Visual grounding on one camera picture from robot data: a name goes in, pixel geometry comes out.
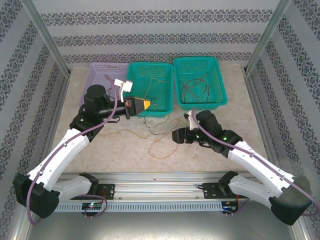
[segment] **robotic arm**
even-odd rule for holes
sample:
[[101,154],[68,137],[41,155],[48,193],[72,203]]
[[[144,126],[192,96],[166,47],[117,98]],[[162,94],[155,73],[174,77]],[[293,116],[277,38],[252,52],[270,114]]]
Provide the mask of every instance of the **robotic arm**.
[[[130,117],[138,115],[150,106],[150,101],[142,98],[123,98],[122,92],[130,92],[131,87],[128,88],[128,86],[131,86],[132,83],[129,82],[126,88],[124,87],[126,83],[121,84],[121,82],[118,82],[118,84],[121,85],[121,98],[118,101],[116,100],[117,107],[113,118],[125,116],[127,119],[130,119]],[[85,172],[72,180],[62,183],[56,182],[74,157],[92,142],[103,126],[76,137],[68,144],[65,144],[65,142],[75,135],[102,123],[104,119],[107,119],[111,115],[114,106],[115,102],[110,101],[110,98],[106,94],[106,89],[103,86],[93,85],[87,89],[84,96],[84,105],[81,106],[78,115],[69,125],[70,129],[67,130],[57,147],[26,176],[19,173],[14,178],[13,185],[15,194],[20,204],[25,207],[27,206],[28,191],[38,173],[40,176],[35,182],[31,192],[30,210],[43,219],[54,212],[59,201],[64,202],[84,194],[97,194],[99,180]],[[65,146],[49,161],[52,154],[63,144],[65,144]],[[45,163],[47,163],[47,166],[41,172],[41,168]]]
[[[180,128],[172,132],[172,139],[177,144],[192,144],[198,142],[201,147],[211,148],[214,152],[222,154],[238,164],[242,165],[252,173],[261,183],[248,180],[238,173],[230,171],[219,181],[219,189],[224,193],[234,193],[246,196],[271,209],[273,214],[287,225],[293,225],[296,220],[311,205],[309,200],[300,191],[291,186],[275,174],[271,169],[276,170],[290,182],[296,184],[305,192],[310,194],[310,183],[304,176],[294,177],[255,152],[243,139],[232,130],[223,130],[213,113],[202,111],[196,115],[196,120],[212,136],[218,140],[230,144],[229,147],[209,138],[197,126],[192,118],[191,111],[184,117],[189,121],[189,127]],[[264,164],[253,158],[259,157]]]

